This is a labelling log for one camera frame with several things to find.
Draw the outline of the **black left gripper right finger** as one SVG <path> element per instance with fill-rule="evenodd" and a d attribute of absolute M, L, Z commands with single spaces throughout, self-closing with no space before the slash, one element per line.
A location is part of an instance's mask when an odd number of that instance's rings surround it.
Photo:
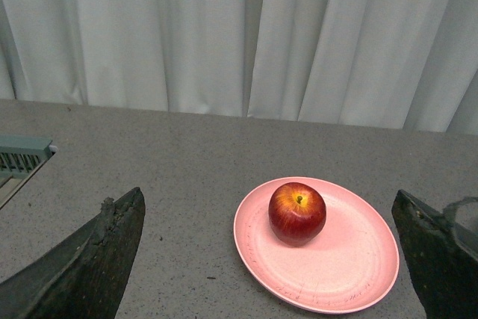
<path fill-rule="evenodd" d="M 467 196 L 440 213 L 399 190 L 391 213 L 415 293 L 428 318 L 477 317 L 477 234 L 456 222 Z"/>

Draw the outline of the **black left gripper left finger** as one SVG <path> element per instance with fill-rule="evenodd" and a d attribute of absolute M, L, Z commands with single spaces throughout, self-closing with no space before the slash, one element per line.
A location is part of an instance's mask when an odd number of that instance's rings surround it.
<path fill-rule="evenodd" d="M 1 283 L 1 317 L 115 318 L 145 213 L 139 188 L 107 198 L 93 219 Z"/>

